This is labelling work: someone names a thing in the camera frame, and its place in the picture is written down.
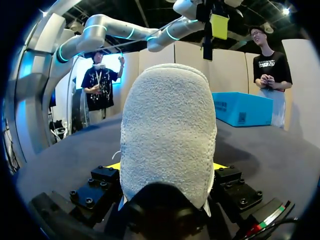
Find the white towel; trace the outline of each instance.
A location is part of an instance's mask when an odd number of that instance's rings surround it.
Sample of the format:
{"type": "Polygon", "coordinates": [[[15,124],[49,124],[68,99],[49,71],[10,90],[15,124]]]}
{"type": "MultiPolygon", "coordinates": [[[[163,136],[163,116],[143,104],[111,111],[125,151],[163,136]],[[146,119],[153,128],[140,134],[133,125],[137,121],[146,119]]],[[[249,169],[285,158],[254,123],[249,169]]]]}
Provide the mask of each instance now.
{"type": "Polygon", "coordinates": [[[181,64],[146,69],[127,96],[120,182],[130,201],[144,186],[176,186],[198,209],[214,182],[216,113],[206,77],[181,64]]]}

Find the hand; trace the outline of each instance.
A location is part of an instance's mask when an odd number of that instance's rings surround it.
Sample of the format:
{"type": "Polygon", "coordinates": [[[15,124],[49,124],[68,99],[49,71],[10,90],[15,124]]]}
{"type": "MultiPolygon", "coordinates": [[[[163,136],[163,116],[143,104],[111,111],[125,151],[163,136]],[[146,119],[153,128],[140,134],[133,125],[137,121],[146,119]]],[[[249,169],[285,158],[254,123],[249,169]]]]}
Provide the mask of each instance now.
{"type": "Polygon", "coordinates": [[[90,90],[91,90],[91,92],[92,92],[93,94],[101,94],[101,92],[100,92],[100,85],[99,85],[99,84],[93,86],[92,88],[90,88],[90,90]]]}
{"type": "Polygon", "coordinates": [[[278,83],[275,82],[275,79],[273,76],[268,76],[268,85],[272,88],[272,89],[277,89],[278,88],[278,83]]]}
{"type": "Polygon", "coordinates": [[[262,85],[268,85],[268,79],[269,79],[269,76],[267,74],[263,74],[261,77],[260,77],[260,83],[262,85]]]}
{"type": "Polygon", "coordinates": [[[118,59],[120,61],[121,66],[125,65],[126,61],[125,61],[125,58],[123,56],[118,57],[118,59]]]}

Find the black t-shirt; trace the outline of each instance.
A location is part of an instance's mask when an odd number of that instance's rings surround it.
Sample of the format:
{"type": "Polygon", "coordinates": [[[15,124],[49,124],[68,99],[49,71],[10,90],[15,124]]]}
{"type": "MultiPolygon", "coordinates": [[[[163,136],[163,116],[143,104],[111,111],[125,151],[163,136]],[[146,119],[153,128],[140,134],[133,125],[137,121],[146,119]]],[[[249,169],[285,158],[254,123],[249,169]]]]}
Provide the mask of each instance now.
{"type": "Polygon", "coordinates": [[[291,73],[286,56],[275,51],[271,56],[259,55],[253,59],[254,83],[260,79],[263,74],[270,75],[276,83],[286,81],[292,84],[291,73]]]}
{"type": "Polygon", "coordinates": [[[94,67],[89,68],[83,78],[81,87],[92,88],[98,84],[100,79],[101,94],[86,94],[89,111],[107,109],[114,105],[114,94],[112,81],[117,81],[118,73],[108,68],[96,70],[94,67]]]}

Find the yellow pad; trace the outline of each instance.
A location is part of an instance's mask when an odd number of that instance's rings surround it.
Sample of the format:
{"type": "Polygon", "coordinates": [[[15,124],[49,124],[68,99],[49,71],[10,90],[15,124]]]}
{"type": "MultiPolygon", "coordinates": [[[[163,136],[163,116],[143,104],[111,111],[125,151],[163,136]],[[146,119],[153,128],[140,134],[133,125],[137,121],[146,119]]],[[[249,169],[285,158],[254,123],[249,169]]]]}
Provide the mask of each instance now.
{"type": "MultiPolygon", "coordinates": [[[[105,166],[105,168],[114,168],[114,169],[120,170],[120,162],[113,164],[113,165],[110,165],[110,166],[105,166]]],[[[219,168],[225,169],[225,168],[227,168],[227,166],[222,166],[220,164],[214,163],[213,168],[214,168],[214,170],[217,170],[219,168]]]]}
{"type": "Polygon", "coordinates": [[[210,23],[212,26],[212,35],[216,38],[227,40],[228,21],[228,17],[212,14],[210,19],[210,23]]]}

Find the short hair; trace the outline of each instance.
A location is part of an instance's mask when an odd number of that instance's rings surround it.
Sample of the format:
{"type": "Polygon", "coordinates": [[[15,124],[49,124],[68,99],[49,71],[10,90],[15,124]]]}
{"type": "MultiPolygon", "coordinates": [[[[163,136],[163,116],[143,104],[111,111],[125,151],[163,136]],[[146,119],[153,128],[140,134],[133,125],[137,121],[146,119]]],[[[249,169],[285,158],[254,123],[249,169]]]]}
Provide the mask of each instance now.
{"type": "Polygon", "coordinates": [[[249,29],[248,29],[250,35],[251,35],[251,31],[253,29],[257,29],[257,30],[263,32],[265,35],[267,35],[266,31],[260,26],[250,26],[249,29]]]}
{"type": "Polygon", "coordinates": [[[92,52],[91,59],[92,59],[93,62],[95,62],[95,55],[96,55],[97,53],[100,53],[100,54],[103,55],[103,54],[104,54],[104,51],[98,50],[98,51],[92,52]]]}

